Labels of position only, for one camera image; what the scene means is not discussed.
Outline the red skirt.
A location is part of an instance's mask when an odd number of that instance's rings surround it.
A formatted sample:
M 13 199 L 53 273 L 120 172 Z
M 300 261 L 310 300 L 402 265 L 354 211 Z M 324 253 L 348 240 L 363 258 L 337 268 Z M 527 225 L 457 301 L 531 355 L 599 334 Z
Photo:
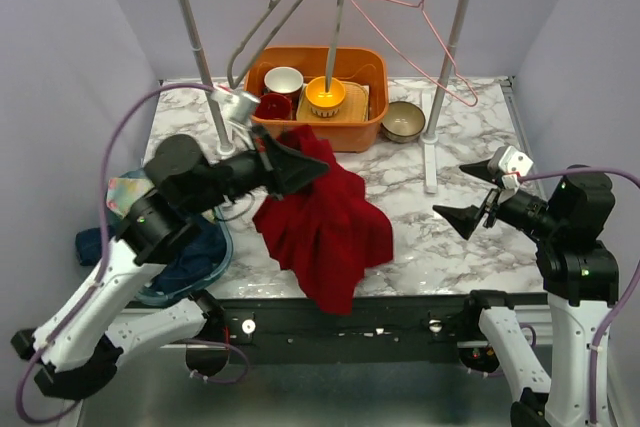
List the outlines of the red skirt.
M 365 271 L 394 259 L 389 218 L 366 199 L 365 181 L 336 160 L 309 126 L 285 132 L 287 147 L 326 162 L 329 172 L 281 200 L 266 198 L 253 217 L 270 257 L 296 276 L 302 292 L 334 315 L 352 312 Z

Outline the blue denim skirt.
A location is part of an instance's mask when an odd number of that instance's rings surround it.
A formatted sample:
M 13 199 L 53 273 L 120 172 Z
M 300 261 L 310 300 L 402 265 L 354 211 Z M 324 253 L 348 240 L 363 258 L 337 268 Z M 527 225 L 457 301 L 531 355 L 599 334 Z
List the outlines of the blue denim skirt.
M 226 271 L 233 253 L 228 231 L 204 216 L 196 217 L 195 221 L 201 229 L 199 236 L 145 285 L 154 296 L 175 295 L 204 278 L 215 281 Z M 80 266 L 95 266 L 101 258 L 100 229 L 77 233 L 74 247 Z

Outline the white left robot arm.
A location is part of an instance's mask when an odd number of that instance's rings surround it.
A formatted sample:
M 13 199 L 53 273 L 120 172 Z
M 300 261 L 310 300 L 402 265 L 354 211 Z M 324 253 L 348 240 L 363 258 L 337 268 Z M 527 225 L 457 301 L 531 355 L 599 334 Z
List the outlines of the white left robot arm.
M 294 194 L 329 170 L 263 130 L 250 137 L 251 149 L 216 164 L 186 134 L 161 142 L 144 167 L 152 188 L 104 243 L 92 275 L 45 324 L 11 340 L 16 353 L 39 369 L 34 381 L 44 396 L 84 400 L 136 354 L 182 340 L 209 342 L 224 332 L 224 311 L 204 290 L 136 321 L 115 320 L 198 237 L 195 215 L 261 187 L 278 198 Z

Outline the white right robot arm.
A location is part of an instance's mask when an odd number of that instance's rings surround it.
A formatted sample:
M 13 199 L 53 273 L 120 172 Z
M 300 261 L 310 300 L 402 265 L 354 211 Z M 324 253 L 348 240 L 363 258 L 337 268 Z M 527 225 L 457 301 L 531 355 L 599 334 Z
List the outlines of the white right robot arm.
M 433 209 L 463 239 L 501 221 L 534 242 L 552 321 L 552 370 L 541 366 L 505 292 L 470 292 L 443 329 L 487 341 L 510 388 L 511 425 L 608 426 L 609 328 L 639 280 L 619 289 L 618 263 L 599 236 L 616 202 L 612 176 L 639 180 L 620 169 L 574 165 L 554 172 L 559 183 L 543 200 L 521 187 L 536 178 L 531 165 L 521 152 L 463 165 L 492 190 L 480 206 Z

